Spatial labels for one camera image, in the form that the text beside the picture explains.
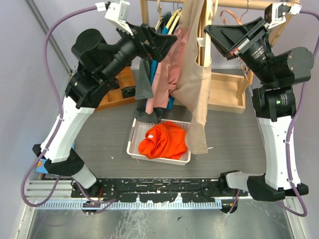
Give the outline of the pink t shirt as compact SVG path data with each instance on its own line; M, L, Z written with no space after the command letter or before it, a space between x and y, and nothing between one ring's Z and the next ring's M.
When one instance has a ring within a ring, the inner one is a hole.
M158 63L155 77L152 83L153 97L148 99L146 113L151 114L154 108L166 108L169 103L169 96L175 90L184 52L189 38L189 28L179 28L175 36L177 40L171 47L167 56Z

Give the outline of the beige t shirt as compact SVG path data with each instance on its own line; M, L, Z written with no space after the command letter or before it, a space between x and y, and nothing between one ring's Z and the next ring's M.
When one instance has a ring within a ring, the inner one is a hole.
M202 16L212 11L210 0L187 0L184 3L180 26L188 31L187 44L182 58L179 79L172 96L192 113L191 124L185 137L185 143L193 154L208 152L205 124L207 119L207 102L211 81L211 57L203 65L198 64L201 49L197 36Z

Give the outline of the orange t shirt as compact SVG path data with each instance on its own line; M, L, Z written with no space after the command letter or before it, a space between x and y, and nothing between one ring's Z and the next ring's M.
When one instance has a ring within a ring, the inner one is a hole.
M148 159L167 158L179 160L187 151L186 130L166 121L150 128L138 146L138 152Z

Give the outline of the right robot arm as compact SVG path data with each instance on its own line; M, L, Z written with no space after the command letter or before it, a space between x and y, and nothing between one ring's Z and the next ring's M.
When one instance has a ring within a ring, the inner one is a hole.
M308 194L309 188L301 182L296 169L289 126L297 114L293 86L310 80L313 54L305 47L296 47L274 55L263 18L243 25L208 25L204 32L226 59L240 58L262 84L253 90L252 103L264 141L266 172L223 172L219 192L230 196L239 189L265 202Z

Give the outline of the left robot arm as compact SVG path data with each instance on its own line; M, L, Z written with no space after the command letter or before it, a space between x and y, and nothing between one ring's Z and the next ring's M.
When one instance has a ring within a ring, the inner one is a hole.
M72 148L75 138L104 96L115 88L115 78L121 71L136 57L162 61L177 41L175 35L156 33L147 24L130 24L129 29L132 33L118 29L121 38L112 45L96 29L80 33L71 48L78 68L66 87L62 113L55 122L59 130L52 129L47 139L32 149L46 159L44 167L48 173L72 177L88 197L97 196L100 185Z

